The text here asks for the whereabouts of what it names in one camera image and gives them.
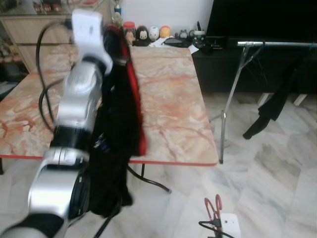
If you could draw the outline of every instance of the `red table edge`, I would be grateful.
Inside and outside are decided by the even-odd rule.
[[[0,155],[3,159],[21,159],[21,160],[41,160],[40,156],[24,156],[24,155]],[[183,162],[159,162],[159,161],[143,161],[130,160],[130,164],[147,164],[147,165],[181,165],[181,166],[199,166],[199,167],[213,167],[218,163],[183,163]]]

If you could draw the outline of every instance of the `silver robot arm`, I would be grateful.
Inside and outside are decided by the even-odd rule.
[[[53,140],[29,191],[29,215],[0,238],[62,238],[71,220],[88,210],[89,140],[112,60],[104,49],[100,14],[76,10],[72,25],[79,63],[64,79]]]

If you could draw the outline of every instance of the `white tile floor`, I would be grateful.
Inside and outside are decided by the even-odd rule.
[[[226,94],[204,95],[212,119]],[[129,175],[134,204],[124,208],[103,238],[207,238],[204,198],[221,196],[222,212],[238,216],[243,238],[317,237],[317,104],[309,97],[295,107],[286,103],[277,121],[245,140],[258,118],[259,95],[235,95],[228,113],[224,165],[215,168],[146,166],[145,175],[173,190],[163,190]],[[220,119],[211,127],[219,142]],[[5,160],[0,177],[0,231],[27,212],[27,192],[38,161]],[[140,171],[140,165],[133,165]],[[88,214],[66,237],[91,238],[102,220]]]

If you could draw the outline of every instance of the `scissors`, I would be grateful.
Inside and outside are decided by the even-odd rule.
[[[211,213],[210,213],[210,210],[208,208],[208,205],[210,205],[210,207],[213,211],[213,218],[211,217]],[[210,221],[213,221],[214,219],[220,219],[220,211],[222,210],[222,203],[221,203],[221,198],[220,198],[219,194],[216,195],[216,209],[217,210],[214,209],[212,203],[206,197],[205,197],[205,206],[206,206]]]

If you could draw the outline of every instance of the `marble table top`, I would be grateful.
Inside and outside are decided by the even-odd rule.
[[[188,49],[131,48],[139,81],[146,156],[131,163],[214,166],[218,155]],[[47,84],[64,78],[76,49],[58,46],[42,63]],[[0,103],[0,157],[41,159],[52,139],[38,110],[41,84],[32,71]],[[49,91],[56,114],[62,85]]]

